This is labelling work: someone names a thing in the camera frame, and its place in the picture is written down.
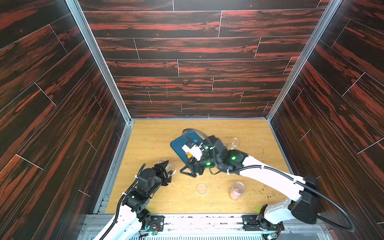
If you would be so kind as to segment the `clear jar with yellow cookies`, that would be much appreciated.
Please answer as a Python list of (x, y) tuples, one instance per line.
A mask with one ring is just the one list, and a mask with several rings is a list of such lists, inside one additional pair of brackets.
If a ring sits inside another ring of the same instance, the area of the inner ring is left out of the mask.
[(165, 168), (169, 176), (173, 176), (177, 172), (177, 167), (167, 160), (160, 160), (158, 161), (158, 164), (166, 163)]

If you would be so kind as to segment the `clear jar with star cookies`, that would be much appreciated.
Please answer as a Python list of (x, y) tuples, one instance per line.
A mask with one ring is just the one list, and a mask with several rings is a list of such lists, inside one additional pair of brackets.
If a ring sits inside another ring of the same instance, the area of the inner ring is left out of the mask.
[(230, 140), (229, 149), (234, 150), (241, 144), (240, 140), (237, 138), (233, 138)]

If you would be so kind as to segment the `clear jar with pink cookies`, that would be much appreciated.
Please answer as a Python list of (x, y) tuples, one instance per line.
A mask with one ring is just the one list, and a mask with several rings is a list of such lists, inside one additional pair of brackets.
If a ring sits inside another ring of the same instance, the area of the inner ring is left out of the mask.
[(242, 182), (235, 182), (229, 191), (229, 197), (236, 201), (239, 200), (245, 192), (246, 186)]

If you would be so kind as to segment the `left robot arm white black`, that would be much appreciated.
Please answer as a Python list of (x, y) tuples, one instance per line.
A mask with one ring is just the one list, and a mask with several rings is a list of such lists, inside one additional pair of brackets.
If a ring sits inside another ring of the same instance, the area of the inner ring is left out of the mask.
[(172, 171), (167, 171), (169, 161), (146, 168), (143, 164), (134, 182), (122, 193), (116, 213), (95, 237), (96, 240), (129, 240), (150, 225), (151, 212), (147, 205), (161, 186), (172, 181)]

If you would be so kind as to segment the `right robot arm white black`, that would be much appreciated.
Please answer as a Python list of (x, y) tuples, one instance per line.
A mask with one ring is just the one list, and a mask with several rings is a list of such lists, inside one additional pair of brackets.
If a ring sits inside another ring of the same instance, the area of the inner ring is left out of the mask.
[[(354, 232), (356, 226), (348, 213), (337, 203), (318, 189), (315, 178), (304, 178), (282, 172), (266, 165), (256, 158), (239, 150), (229, 150), (215, 136), (186, 129), (183, 135), (171, 144), (173, 150), (185, 163), (181, 173), (188, 169), (188, 176), (193, 178), (202, 175), (205, 170), (217, 168), (219, 173), (236, 174), (260, 182), (287, 197), (286, 200), (264, 205), (257, 221), (259, 228), (276, 231), (283, 221), (296, 219), (309, 225), (321, 220), (337, 229)], [(319, 215), (319, 202), (323, 199), (333, 205), (346, 219), (348, 225), (342, 226)]]

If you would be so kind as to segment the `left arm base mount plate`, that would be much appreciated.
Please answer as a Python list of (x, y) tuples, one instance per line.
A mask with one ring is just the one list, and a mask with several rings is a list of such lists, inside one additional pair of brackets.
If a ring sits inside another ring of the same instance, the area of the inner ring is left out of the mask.
[(151, 215), (142, 222), (141, 232), (156, 234), (164, 230), (165, 216)]

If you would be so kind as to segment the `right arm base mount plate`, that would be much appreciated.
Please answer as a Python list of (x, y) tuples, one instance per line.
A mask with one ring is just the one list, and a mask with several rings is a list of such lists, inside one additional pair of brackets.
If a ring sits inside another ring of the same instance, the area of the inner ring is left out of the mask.
[(242, 215), (243, 229), (245, 231), (270, 231), (281, 232), (285, 229), (283, 222), (276, 225), (262, 219), (259, 221), (258, 215)]

